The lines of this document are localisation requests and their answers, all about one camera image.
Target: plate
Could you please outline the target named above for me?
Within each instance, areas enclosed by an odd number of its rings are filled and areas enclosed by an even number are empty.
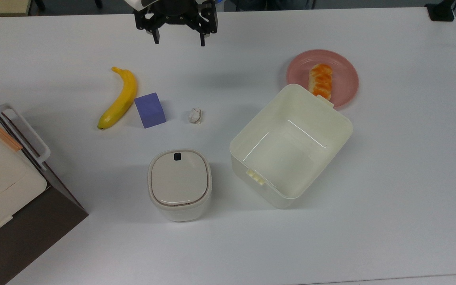
[[[298,84],[306,88],[309,85],[309,71],[318,63],[332,67],[332,96],[330,102],[334,108],[346,105],[358,91],[358,74],[355,67],[344,56],[328,50],[309,50],[293,58],[286,80],[288,84]]]

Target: table surface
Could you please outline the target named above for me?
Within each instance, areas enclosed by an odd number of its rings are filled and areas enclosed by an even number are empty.
[[[0,16],[27,16],[31,0],[0,0]]]
[[[0,104],[11,103],[90,216],[10,284],[324,283],[456,274],[456,21],[425,8],[219,13],[200,47],[187,27],[161,43],[132,15],[0,18]],[[353,135],[291,209],[239,180],[228,145],[310,49],[345,56],[360,88],[340,112]],[[157,92],[167,122],[133,106],[99,116],[122,87],[112,66]],[[200,125],[191,108],[204,110]],[[147,194],[158,153],[194,148],[213,194],[193,222],[166,220]]]

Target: blue foam block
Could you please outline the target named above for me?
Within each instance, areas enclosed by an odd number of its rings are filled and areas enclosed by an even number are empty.
[[[150,128],[166,122],[163,107],[156,93],[135,98],[135,105],[144,128]]]

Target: orange glazed bread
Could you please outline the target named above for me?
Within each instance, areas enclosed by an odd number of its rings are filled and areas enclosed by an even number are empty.
[[[309,72],[309,86],[307,88],[313,95],[321,95],[330,100],[332,92],[332,67],[318,63]]]

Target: banana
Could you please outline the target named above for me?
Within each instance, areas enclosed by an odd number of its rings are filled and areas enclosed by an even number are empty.
[[[133,100],[136,97],[138,85],[135,76],[129,70],[122,70],[117,67],[112,67],[112,71],[119,74],[123,79],[124,86],[121,90],[121,94],[112,103],[105,113],[101,116],[98,122],[98,129],[104,130],[112,127],[130,108],[133,104]]]

